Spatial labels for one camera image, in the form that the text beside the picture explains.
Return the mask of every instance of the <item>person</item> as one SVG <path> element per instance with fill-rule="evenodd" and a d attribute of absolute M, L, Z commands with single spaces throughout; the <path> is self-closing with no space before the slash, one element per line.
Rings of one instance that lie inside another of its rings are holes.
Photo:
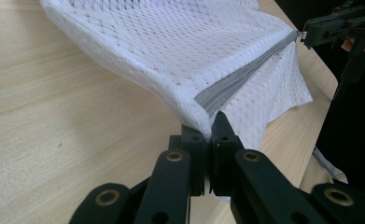
<path fill-rule="evenodd" d="M 303 30 L 307 20 L 329 15 L 345 0 L 275 0 L 296 28 Z M 340 82 L 348 62 L 352 40 L 341 48 L 331 43 L 314 47 L 318 56 Z M 348 186 L 365 194 L 365 74 L 350 84 L 343 98 L 325 118 L 316 147 L 348 179 Z"/>

